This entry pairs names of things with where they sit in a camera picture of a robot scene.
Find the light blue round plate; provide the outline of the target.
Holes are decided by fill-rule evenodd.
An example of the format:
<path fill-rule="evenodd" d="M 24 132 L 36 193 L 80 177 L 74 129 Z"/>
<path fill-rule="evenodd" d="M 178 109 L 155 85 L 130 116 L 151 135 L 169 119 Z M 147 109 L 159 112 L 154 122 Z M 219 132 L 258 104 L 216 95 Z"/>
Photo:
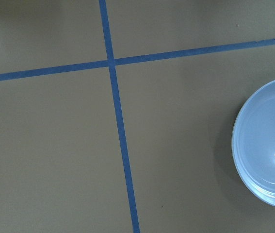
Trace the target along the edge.
<path fill-rule="evenodd" d="M 232 156 L 245 186 L 275 206 L 275 80 L 241 107 L 232 131 Z"/>

